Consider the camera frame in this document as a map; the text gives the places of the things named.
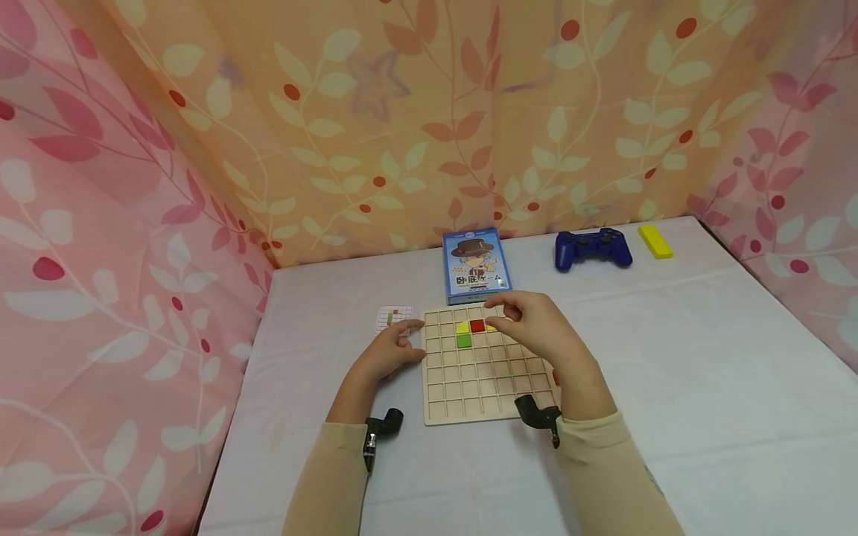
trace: pink floral fabric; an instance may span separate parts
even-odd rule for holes
[[[688,207],[858,371],[858,5],[820,3]]]
[[[0,533],[189,533],[271,281],[250,234],[56,5],[0,0]]]

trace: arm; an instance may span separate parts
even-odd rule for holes
[[[401,337],[423,322],[397,322],[372,341],[352,365],[322,424],[316,444],[295,486],[282,536],[357,536],[366,479],[366,419],[376,387],[426,352]]]
[[[558,461],[587,536],[681,536],[617,410],[605,377],[575,329],[545,294],[503,292],[506,318],[486,323],[544,358],[558,372],[563,416]]]

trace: wooden puzzle board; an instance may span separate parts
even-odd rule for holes
[[[559,406],[551,365],[486,325],[503,307],[458,305],[423,312],[423,415],[427,426],[518,419],[515,400]]]

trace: hat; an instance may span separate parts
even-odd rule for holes
[[[493,250],[494,246],[486,244],[482,238],[471,238],[463,240],[450,252],[453,256],[478,256]]]

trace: orange floral fabric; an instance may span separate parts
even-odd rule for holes
[[[100,0],[100,15],[288,266],[683,214],[802,5]]]

